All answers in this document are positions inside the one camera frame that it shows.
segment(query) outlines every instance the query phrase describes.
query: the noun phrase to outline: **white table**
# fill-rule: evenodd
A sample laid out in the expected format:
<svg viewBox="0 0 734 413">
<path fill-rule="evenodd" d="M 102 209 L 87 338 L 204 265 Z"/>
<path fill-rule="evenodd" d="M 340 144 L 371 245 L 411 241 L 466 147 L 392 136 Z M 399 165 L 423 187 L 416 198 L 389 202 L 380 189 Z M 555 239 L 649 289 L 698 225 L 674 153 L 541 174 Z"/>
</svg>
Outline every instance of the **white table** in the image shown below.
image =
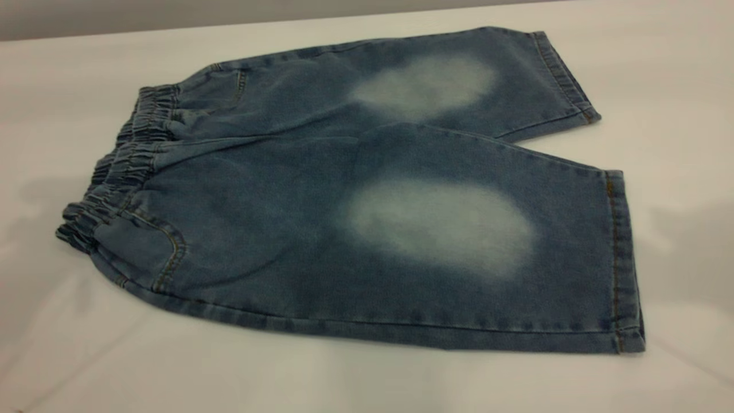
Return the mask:
<svg viewBox="0 0 734 413">
<path fill-rule="evenodd" d="M 734 412 L 734 4 L 589 0 L 0 43 L 0 412 Z M 212 62 L 545 30 L 596 126 L 523 143 L 624 170 L 642 356 L 447 352 L 154 309 L 54 238 L 137 88 Z"/>
</svg>

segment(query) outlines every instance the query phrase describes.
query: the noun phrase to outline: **light wash spot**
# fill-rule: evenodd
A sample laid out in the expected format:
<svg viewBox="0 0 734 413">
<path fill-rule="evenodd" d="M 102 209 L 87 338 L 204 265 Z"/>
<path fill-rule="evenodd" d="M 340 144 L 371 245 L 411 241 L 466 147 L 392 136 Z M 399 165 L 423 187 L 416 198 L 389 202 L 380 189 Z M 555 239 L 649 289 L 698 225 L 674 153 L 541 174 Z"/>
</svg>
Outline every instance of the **light wash spot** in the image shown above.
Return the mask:
<svg viewBox="0 0 734 413">
<path fill-rule="evenodd" d="M 510 199 L 475 185 L 378 182 L 350 200 L 346 217 L 352 236 L 369 248 L 486 276 L 511 276 L 535 238 Z"/>
<path fill-rule="evenodd" d="M 385 116 L 417 122 L 478 101 L 494 78 L 492 68 L 470 54 L 421 57 L 379 72 L 352 97 Z"/>
</svg>

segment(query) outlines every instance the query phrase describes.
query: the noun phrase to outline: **elastic waistband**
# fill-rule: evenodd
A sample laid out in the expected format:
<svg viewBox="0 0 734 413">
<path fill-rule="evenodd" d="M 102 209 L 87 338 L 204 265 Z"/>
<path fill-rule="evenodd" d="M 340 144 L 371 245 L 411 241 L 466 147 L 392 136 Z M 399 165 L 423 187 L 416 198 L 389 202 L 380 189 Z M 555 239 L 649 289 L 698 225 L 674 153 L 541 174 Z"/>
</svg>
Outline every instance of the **elastic waistband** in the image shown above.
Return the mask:
<svg viewBox="0 0 734 413">
<path fill-rule="evenodd" d="M 545 32 L 533 32 L 531 34 L 535 38 L 540 56 L 568 101 L 584 114 L 589 123 L 601 120 L 601 115 L 594 109 L 584 90 L 581 89 L 576 78 L 568 70 L 566 63 L 553 48 Z"/>
<path fill-rule="evenodd" d="M 167 123 L 176 106 L 178 86 L 144 87 L 135 110 L 117 136 L 115 149 L 100 159 L 81 202 L 64 209 L 56 236 L 89 253 L 96 247 L 94 231 L 119 215 L 153 170 L 161 142 L 172 140 Z"/>
</svg>

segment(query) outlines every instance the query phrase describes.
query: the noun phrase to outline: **jeans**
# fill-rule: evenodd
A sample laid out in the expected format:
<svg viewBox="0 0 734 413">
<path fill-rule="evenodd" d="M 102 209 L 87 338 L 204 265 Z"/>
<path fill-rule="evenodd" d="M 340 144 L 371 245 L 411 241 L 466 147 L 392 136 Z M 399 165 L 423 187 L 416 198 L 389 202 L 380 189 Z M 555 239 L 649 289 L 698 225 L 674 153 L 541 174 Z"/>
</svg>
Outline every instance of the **jeans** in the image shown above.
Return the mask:
<svg viewBox="0 0 734 413">
<path fill-rule="evenodd" d="M 57 236 L 149 304 L 221 323 L 640 352 L 622 172 L 513 144 L 598 120 L 543 32 L 217 63 L 141 89 Z"/>
</svg>

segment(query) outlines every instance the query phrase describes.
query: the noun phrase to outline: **seam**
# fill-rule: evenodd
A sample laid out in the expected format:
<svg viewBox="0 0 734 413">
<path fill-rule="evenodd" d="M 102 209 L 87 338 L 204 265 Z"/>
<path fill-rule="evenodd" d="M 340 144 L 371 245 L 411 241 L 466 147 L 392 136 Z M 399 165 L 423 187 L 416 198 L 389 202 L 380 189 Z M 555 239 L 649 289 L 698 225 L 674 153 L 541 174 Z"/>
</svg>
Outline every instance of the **seam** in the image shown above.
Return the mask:
<svg viewBox="0 0 734 413">
<path fill-rule="evenodd" d="M 132 284 L 135 284 L 138 288 L 141 290 L 144 290 L 146 292 L 150 291 L 149 289 L 143 287 L 142 285 L 135 282 L 135 280 L 130 280 Z M 436 326 L 432 324 L 407 324 L 407 323 L 377 323 L 373 321 L 360 321 L 360 320 L 331 320 L 327 318 L 300 318 L 300 317 L 284 317 L 282 315 L 274 315 L 269 314 L 265 312 L 254 312 L 250 310 L 245 309 L 239 309 L 237 307 L 232 306 L 226 306 L 222 304 L 215 304 L 210 303 L 208 301 L 195 299 L 192 300 L 191 298 L 184 298 L 179 297 L 178 295 L 171 294 L 169 292 L 161 292 L 161 291 L 152 291 L 153 294 L 163 296 L 165 298 L 175 298 L 176 300 L 185 301 L 187 303 L 194 303 L 194 304 L 205 304 L 209 306 L 218 307 L 221 309 L 227 309 L 227 310 L 233 310 L 237 312 L 242 312 L 249 315 L 258 315 L 263 317 L 270 317 L 270 318 L 279 318 L 282 320 L 293 320 L 293 321 L 316 321 L 316 322 L 327 322 L 327 323 L 352 323 L 352 324 L 366 324 L 371 326 L 404 326 L 404 327 L 430 327 L 430 328 L 446 328 L 446 329 L 455 329 L 455 330 L 471 330 L 471 331 L 488 331 L 488 332 L 495 332 L 495 333 L 507 333 L 507 334 L 614 334 L 615 331 L 609 331 L 609 330 L 588 330 L 588 331 L 543 331 L 543 330 L 534 330 L 534 331 L 508 331 L 508 330 L 498 330 L 498 329 L 486 329 L 486 328 L 472 328 L 472 327 L 457 327 L 457 326 Z M 637 327 L 631 326 L 626 327 L 619 332 L 623 332 L 626 330 L 634 330 Z"/>
<path fill-rule="evenodd" d="M 609 174 L 606 173 L 606 194 L 609 197 L 609 206 L 611 207 L 611 230 L 612 230 L 612 237 L 614 238 L 612 241 L 612 284 L 614 285 L 614 333 L 617 337 L 617 345 L 619 346 L 619 352 L 624 353 L 625 352 L 625 343 L 624 339 L 622 338 L 622 335 L 620 334 L 621 330 L 619 329 L 619 276 L 617 273 L 617 207 L 614 203 L 614 184 L 612 183 L 611 179 L 609 178 Z"/>
<path fill-rule="evenodd" d="M 139 209 L 136 210 L 135 212 L 130 212 L 130 211 L 126 211 L 126 212 L 130 216 L 141 220 L 142 222 L 148 224 L 152 228 L 155 228 L 159 230 L 160 232 L 163 232 L 163 234 L 166 235 L 168 240 L 173 245 L 173 252 L 171 253 L 168 259 L 168 263 L 164 267 L 163 271 L 161 271 L 158 278 L 154 281 L 153 286 L 152 286 L 152 290 L 154 292 L 161 292 L 161 289 L 163 288 L 163 286 L 167 283 L 167 281 L 172 279 L 173 273 L 176 271 L 176 269 L 178 268 L 178 265 L 181 263 L 181 260 L 184 257 L 184 252 L 186 251 L 186 242 L 184 241 L 183 237 L 179 235 L 179 237 L 181 238 L 181 243 L 179 243 L 179 241 L 176 240 L 176 237 L 174 237 L 170 233 L 170 231 L 164 229 L 160 225 L 156 225 L 155 223 L 152 223 L 151 221 L 153 218 L 148 217 L 144 212 L 140 211 Z"/>
<path fill-rule="evenodd" d="M 566 98 L 566 101 L 569 105 L 575 107 L 580 112 L 583 112 L 580 107 L 576 106 L 572 101 L 571 98 L 568 96 L 568 93 L 566 90 L 561 86 L 561 84 L 558 82 L 558 79 L 556 78 L 555 73 L 553 72 L 553 69 L 551 69 L 551 66 L 548 64 L 548 59 L 545 57 L 545 54 L 543 53 L 542 48 L 540 47 L 540 42 L 538 41 L 538 36 L 533 33 L 533 39 L 535 40 L 535 49 L 538 51 L 538 54 L 540 55 L 540 58 L 543 61 L 543 64 L 545 64 L 545 68 L 548 69 L 548 73 L 550 74 L 550 77 L 553 78 L 553 81 L 556 83 L 556 86 L 561 90 L 561 93 L 563 93 L 563 96 Z"/>
<path fill-rule="evenodd" d="M 519 132 L 519 131 L 522 131 L 524 129 L 533 128 L 535 126 L 540 126 L 540 125 L 543 125 L 543 124 L 546 124 L 546 123 L 551 123 L 551 122 L 561 121 L 561 120 L 568 119 L 568 118 L 573 118 L 573 117 L 575 117 L 577 115 L 578 115 L 578 113 L 576 113 L 574 115 L 570 115 L 570 116 L 564 116 L 563 118 L 552 119 L 550 121 L 545 121 L 545 122 L 541 122 L 541 123 L 536 123 L 534 125 L 525 126 L 525 127 L 521 128 L 521 129 L 517 129 L 517 130 L 515 130 L 513 132 L 509 132 L 509 134 L 513 134 L 515 132 Z M 530 154 L 530 155 L 533 155 L 533 156 L 542 158 L 544 160 L 547 160 L 549 162 L 555 162 L 555 163 L 558 163 L 558 164 L 561 164 L 561 165 L 566 165 L 566 166 L 568 166 L 570 168 L 576 168 L 576 169 L 579 169 L 579 170 L 587 170 L 587 171 L 591 171 L 591 172 L 599 172 L 599 171 L 601 171 L 601 169 L 595 168 L 593 166 L 586 166 L 586 165 L 583 165 L 583 164 L 575 163 L 573 161 L 566 161 L 565 159 L 560 159 L 560 158 L 552 157 L 551 155 L 544 154 L 544 153 L 538 152 L 538 151 L 532 151 L 531 149 L 523 148 L 522 146 L 518 146 L 518 145 L 515 145 L 515 144 L 512 144 L 512 143 L 507 143 L 507 142 L 504 142 L 503 140 L 500 140 L 499 139 L 500 137 L 507 136 L 508 134 L 503 134 L 503 135 L 500 135 L 499 137 L 488 137 L 488 136 L 485 136 L 483 134 L 475 134 L 475 133 L 472 133 L 472 132 L 456 131 L 456 130 L 453 130 L 453 129 L 444 129 L 444 128 L 439 128 L 437 126 L 423 125 L 423 127 L 430 128 L 430 129 L 436 129 L 436 130 L 440 130 L 442 132 L 448 132 L 448 133 L 456 134 L 456 135 L 459 135 L 459 136 L 476 137 L 476 138 L 485 140 L 487 142 L 495 143 L 495 144 L 501 145 L 501 146 L 503 146 L 505 148 L 512 149 L 513 151 L 518 151 L 518 152 L 523 153 L 523 154 Z"/>
<path fill-rule="evenodd" d="M 581 112 L 582 111 L 579 110 L 578 112 L 575 112 L 575 113 L 573 113 L 571 115 L 565 115 L 565 116 L 561 116 L 559 118 L 553 118 L 553 119 L 550 119 L 549 121 L 543 121 L 543 122 L 533 123 L 532 125 L 523 126 L 523 127 L 519 128 L 519 129 L 513 130 L 512 132 L 507 132 L 507 133 L 500 134 L 498 136 L 492 137 L 491 139 L 501 139 L 503 137 L 508 137 L 508 136 L 510 136 L 512 134 L 515 134 L 515 133 L 518 133 L 518 132 L 522 132 L 522 131 L 524 131 L 526 129 L 531 129 L 531 128 L 534 128 L 536 126 L 542 126 L 542 125 L 545 125 L 547 123 L 553 123 L 553 122 L 557 122 L 557 121 L 564 121 L 566 119 L 571 119 L 571 118 L 574 118 L 574 117 L 578 116 L 578 114 L 581 113 Z"/>
<path fill-rule="evenodd" d="M 374 45 L 375 43 L 381 43 L 381 42 L 385 42 L 385 41 L 388 41 L 388 40 L 413 40 L 413 39 L 418 39 L 418 38 L 430 38 L 430 37 L 461 36 L 461 35 L 466 35 L 468 33 L 475 32 L 475 31 L 480 31 L 480 30 L 481 31 L 487 31 L 488 29 L 499 31 L 499 32 L 501 32 L 504 35 L 532 35 L 532 33 L 520 32 L 520 31 L 517 31 L 517 30 L 511 30 L 511 29 L 505 29 L 503 27 L 480 26 L 480 27 L 475 27 L 473 29 L 461 30 L 459 32 L 434 33 L 434 34 L 431 34 L 431 35 L 415 35 L 415 36 L 408 36 L 408 37 L 381 37 L 381 38 L 369 39 L 369 40 L 356 40 L 354 42 L 341 43 L 341 44 L 336 44 L 336 45 L 304 47 L 304 48 L 295 49 L 295 50 L 291 50 L 291 51 L 282 51 L 282 52 L 276 52 L 276 53 L 271 53 L 271 54 L 263 54 L 261 56 L 254 56 L 254 57 L 249 57 L 249 58 L 240 59 L 240 60 L 227 60 L 227 61 L 224 61 L 224 62 L 221 62 L 221 63 L 217 63 L 217 64 L 219 65 L 220 68 L 222 68 L 222 65 L 224 65 L 226 67 L 226 66 L 228 66 L 228 64 L 251 60 L 251 61 L 256 61 L 257 62 L 257 65 L 247 65 L 247 66 L 244 66 L 242 68 L 229 68 L 229 69 L 230 70 L 241 70 L 241 69 L 268 68 L 268 67 L 272 67 L 272 66 L 278 66 L 278 65 L 281 65 L 281 64 L 287 63 L 287 62 L 314 59 L 314 58 L 319 57 L 319 56 L 322 56 L 324 54 L 343 53 L 345 51 L 351 51 L 351 50 L 359 49 L 359 48 L 362 48 L 362 47 L 365 47 L 365 46 Z M 307 57 L 300 57 L 300 56 L 290 57 L 291 55 L 293 55 L 293 54 L 295 54 L 295 53 L 297 53 L 299 51 L 310 50 L 310 49 L 326 49 L 326 50 L 321 50 L 318 53 L 316 53 L 316 54 L 314 54 L 312 56 L 307 56 Z M 284 56 L 283 61 L 280 61 L 280 62 L 271 62 L 271 63 L 262 62 L 262 59 L 264 57 L 273 57 L 273 56 L 280 56 L 280 55 L 283 55 Z"/>
</svg>

